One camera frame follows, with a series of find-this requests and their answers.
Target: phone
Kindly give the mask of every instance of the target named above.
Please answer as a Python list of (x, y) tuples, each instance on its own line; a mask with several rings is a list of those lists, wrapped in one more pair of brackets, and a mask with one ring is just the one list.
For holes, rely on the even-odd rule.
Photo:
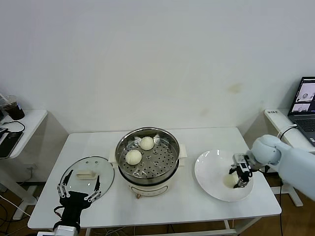
[(10, 132), (3, 135), (2, 142), (0, 143), (0, 159), (9, 158), (22, 135), (23, 132)]

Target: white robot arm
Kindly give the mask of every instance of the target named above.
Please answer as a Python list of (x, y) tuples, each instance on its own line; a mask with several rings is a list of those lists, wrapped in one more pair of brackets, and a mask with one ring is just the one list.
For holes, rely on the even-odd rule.
[(315, 201), (315, 155), (292, 148), (280, 139), (264, 135), (255, 140), (246, 154), (235, 154), (230, 174), (237, 171), (239, 180), (234, 187), (245, 187), (252, 172), (270, 166), (279, 176)]

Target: small white table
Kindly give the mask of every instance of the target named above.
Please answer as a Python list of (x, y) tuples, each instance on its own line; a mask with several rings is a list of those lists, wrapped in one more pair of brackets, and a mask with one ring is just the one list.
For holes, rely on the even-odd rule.
[[(279, 132), (285, 131), (288, 125), (292, 125), (292, 121), (289, 120), (287, 114), (289, 109), (266, 109), (265, 116), (272, 123), (274, 128)], [(298, 129), (291, 129), (283, 136), (283, 141), (288, 143), (293, 148), (301, 148), (310, 153), (315, 153), (315, 147), (305, 138), (305, 136)], [(280, 187), (272, 187), (271, 190), (274, 194), (280, 194)], [(282, 194), (287, 193), (291, 197), (292, 201), (297, 207), (302, 207), (303, 202), (297, 195), (295, 189), (288, 183), (284, 183), (282, 186)]]
[[(289, 109), (266, 109), (264, 113), (278, 132), (293, 124), (287, 117)], [(293, 148), (301, 148), (310, 153), (315, 153), (315, 147), (298, 129), (291, 129), (286, 132), (283, 140)]]
[[(28, 143), (36, 129), (39, 127), (39, 125), (42, 123), (44, 118), (47, 116), (46, 110), (24, 110), (25, 117), (19, 120), (24, 126), (25, 130), (23, 131), (23, 135), (21, 139), (19, 140), (18, 144), (15, 146), (13, 152), (11, 153), (9, 159), (17, 157), (25, 147), (25, 145)], [(10, 122), (13, 121), (9, 116), (6, 116), (1, 122)], [(4, 124), (1, 127), (8, 128), (10, 131), (20, 131), (23, 129), (23, 127), (19, 123), (10, 123), (10, 124)], [(36, 186), (30, 186), (28, 190), (26, 191), (24, 188), (19, 186), (14, 179), (10, 177), (6, 173), (6, 170), (3, 168), (2, 165), (0, 165), (0, 183), (3, 184), (5, 187), (10, 189), (13, 193), (15, 193), (17, 196), (19, 196), (22, 199), (21, 204), (19, 205), (19, 208), (22, 210), (25, 210), (27, 206), (33, 206), (36, 204), (37, 200), (33, 196), (33, 193), (36, 189)], [(19, 220), (22, 218), (23, 212), (19, 209), (16, 210), (13, 220)]]
[[(189, 235), (235, 235), (264, 216), (277, 215), (281, 208), (262, 173), (254, 174), (251, 194), (239, 202), (224, 202), (208, 195), (197, 183), (193, 167), (200, 154), (212, 149), (246, 152), (248, 147), (239, 130), (231, 128), (203, 128), (170, 130), (187, 149), (185, 166), (179, 167), (173, 185), (163, 195), (137, 199), (115, 169), (115, 178), (108, 192), (83, 210), (81, 227), (118, 227), (134, 225), (176, 224), (224, 220), (226, 229), (193, 232)], [(59, 206), (57, 184), (65, 170), (87, 156), (109, 157), (127, 132), (81, 133), (69, 135), (28, 222), (32, 229), (50, 229), (60, 219), (53, 213)], [(243, 219), (230, 229), (227, 220)]]

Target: wooden floor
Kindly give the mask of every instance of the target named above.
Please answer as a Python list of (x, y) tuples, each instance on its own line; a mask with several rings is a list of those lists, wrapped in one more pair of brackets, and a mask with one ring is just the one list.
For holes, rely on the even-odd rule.
[[(270, 186), (279, 186), (280, 180), (279, 177), (267, 177), (267, 180)], [(42, 187), (39, 187), (35, 193), (36, 196), (39, 196)], [(282, 209), (283, 209), (283, 235), (284, 236), (313, 236), (315, 235), (315, 202), (299, 193), (301, 200), (304, 204), (303, 207), (296, 207), (291, 198), (287, 194), (282, 195)], [(3, 196), (12, 201), (15, 204), (20, 202), (20, 199), (12, 194), (10, 191), (3, 193)], [(8, 211), (8, 219), (12, 218), (12, 215), (15, 211), (15, 207), (7, 203), (4, 200), (0, 200), (0, 204), (3, 205)], [(27, 213), (31, 213), (33, 207), (27, 209)], [(5, 219), (6, 214), (2, 207), (0, 207), (0, 218)], [(37, 231), (31, 230), (27, 227), (28, 218), (19, 221), (10, 223), (4, 223), (0, 227), (0, 236), (4, 236), (5, 232), (12, 233), (15, 230), (18, 230), (21, 227), (24, 227), (22, 230), (11, 234), (11, 236), (27, 236), (28, 234), (34, 234)], [(126, 227), (122, 231), (117, 233), (120, 236), (131, 236), (134, 235), (150, 235), (150, 234), (165, 234), (165, 233), (176, 233), (179, 232), (192, 232), (192, 231), (205, 231), (205, 230), (217, 230), (224, 229), (223, 222), (204, 222), (204, 223), (189, 223), (189, 224), (173, 224), (169, 225), (157, 225), (157, 226), (138, 226), (138, 227)], [(92, 236), (105, 235), (106, 230), (108, 229), (93, 229)], [(84, 236), (85, 230), (81, 230), (79, 236)], [(280, 236), (280, 218), (279, 216), (266, 217), (259, 220), (252, 227), (241, 233), (241, 236)]]

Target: laptop screen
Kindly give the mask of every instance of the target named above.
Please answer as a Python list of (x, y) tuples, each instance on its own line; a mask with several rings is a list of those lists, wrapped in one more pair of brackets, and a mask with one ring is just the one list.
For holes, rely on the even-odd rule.
[(315, 77), (303, 77), (289, 115), (315, 114)]

